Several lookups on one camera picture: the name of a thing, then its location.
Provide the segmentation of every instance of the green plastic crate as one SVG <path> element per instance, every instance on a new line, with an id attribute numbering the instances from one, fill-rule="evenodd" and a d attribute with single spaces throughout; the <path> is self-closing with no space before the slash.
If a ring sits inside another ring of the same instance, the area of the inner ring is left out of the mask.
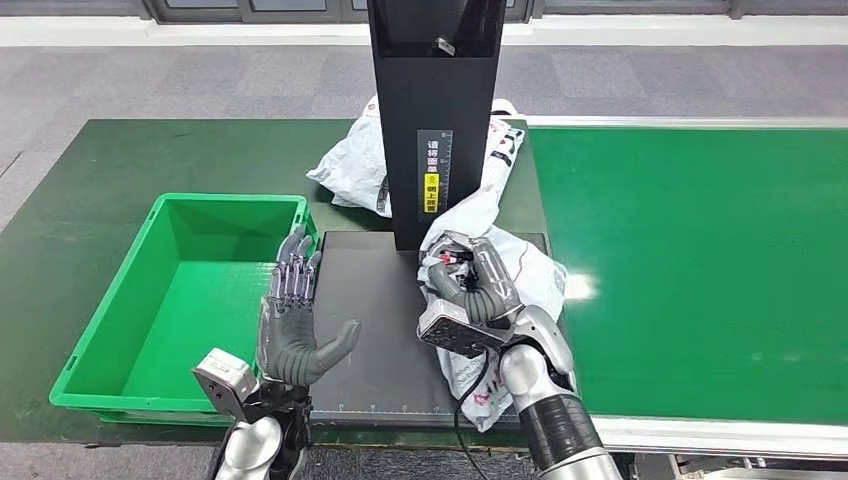
<path id="1" fill-rule="evenodd" d="M 50 402 L 105 422 L 229 424 L 191 368 L 213 347 L 255 363 L 259 299 L 300 224 L 316 239 L 300 196 L 159 197 Z"/>

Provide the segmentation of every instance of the floor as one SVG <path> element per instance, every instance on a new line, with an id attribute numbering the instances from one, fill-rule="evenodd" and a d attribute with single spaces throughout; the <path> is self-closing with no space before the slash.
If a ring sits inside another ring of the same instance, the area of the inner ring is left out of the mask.
<path id="1" fill-rule="evenodd" d="M 848 117 L 846 79 L 848 47 L 505 47 L 496 95 L 536 115 Z M 0 48 L 0 231 L 90 118 L 353 117 L 374 93 L 367 47 Z M 200 479 L 212 454 L 0 444 L 0 480 Z M 529 478 L 514 455 L 482 463 Z M 308 465 L 474 478 L 451 452 L 321 449 Z"/>

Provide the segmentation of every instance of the red marking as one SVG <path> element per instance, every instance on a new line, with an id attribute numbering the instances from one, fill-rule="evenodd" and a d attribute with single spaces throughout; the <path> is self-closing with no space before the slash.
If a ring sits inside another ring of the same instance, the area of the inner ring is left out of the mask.
<path id="1" fill-rule="evenodd" d="M 480 405 L 481 407 L 489 401 L 489 394 L 488 393 L 475 393 L 473 395 L 473 397 L 474 397 L 474 403 L 476 403 L 477 405 Z"/>

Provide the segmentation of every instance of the white plastic bag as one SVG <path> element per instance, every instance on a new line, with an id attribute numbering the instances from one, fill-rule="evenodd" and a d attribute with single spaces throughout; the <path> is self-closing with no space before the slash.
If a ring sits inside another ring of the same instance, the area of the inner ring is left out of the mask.
<path id="1" fill-rule="evenodd" d="M 491 187 L 500 198 L 523 142 L 523 130 L 494 118 L 489 122 L 481 188 Z M 306 176 L 335 194 L 334 205 L 364 207 L 391 218 L 386 155 L 376 96 L 365 106 L 347 136 Z"/>
<path id="2" fill-rule="evenodd" d="M 565 267 L 533 244 L 493 226 L 497 215 L 498 206 L 493 193 L 481 188 L 433 222 L 421 244 L 421 250 L 427 251 L 446 230 L 461 232 L 470 237 L 487 237 L 503 259 L 521 301 L 525 305 L 538 305 L 551 318 L 559 318 L 565 301 Z M 424 295 L 428 303 L 436 298 L 429 290 L 433 286 L 427 276 L 427 269 L 435 261 L 425 258 L 418 269 L 418 280 L 427 287 Z M 461 397 L 480 375 L 484 357 L 468 359 L 441 348 L 436 351 L 442 375 L 447 379 L 451 393 L 454 398 Z M 512 405 L 512 397 L 498 373 L 499 361 L 499 358 L 490 358 L 484 380 L 462 404 L 462 413 L 481 432 L 491 428 Z"/>

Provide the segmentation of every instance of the black cable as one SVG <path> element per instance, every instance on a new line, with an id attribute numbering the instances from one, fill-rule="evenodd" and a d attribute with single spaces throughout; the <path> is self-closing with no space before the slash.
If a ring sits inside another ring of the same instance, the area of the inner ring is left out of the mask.
<path id="1" fill-rule="evenodd" d="M 471 456 L 471 452 L 468 451 L 468 447 L 465 445 L 465 441 L 462 440 L 462 434 L 459 433 L 459 412 L 462 410 L 462 404 L 465 403 L 465 400 L 471 395 L 480 382 L 486 378 L 486 372 L 489 370 L 489 349 L 486 349 L 486 360 L 483 362 L 483 369 L 480 370 L 480 375 L 477 376 L 477 380 L 474 381 L 474 384 L 471 385 L 465 393 L 459 397 L 459 403 L 456 404 L 456 410 L 453 411 L 453 429 L 456 432 L 456 439 L 459 440 L 459 445 L 462 447 L 462 451 L 465 452 L 465 456 L 468 457 L 468 460 L 471 462 L 471 465 L 474 466 L 474 470 L 477 470 L 477 473 L 483 478 L 483 480 L 489 480 L 489 477 L 483 473 L 483 470 L 480 469 L 480 466 L 477 465 L 477 462 L 474 461 L 474 457 Z"/>

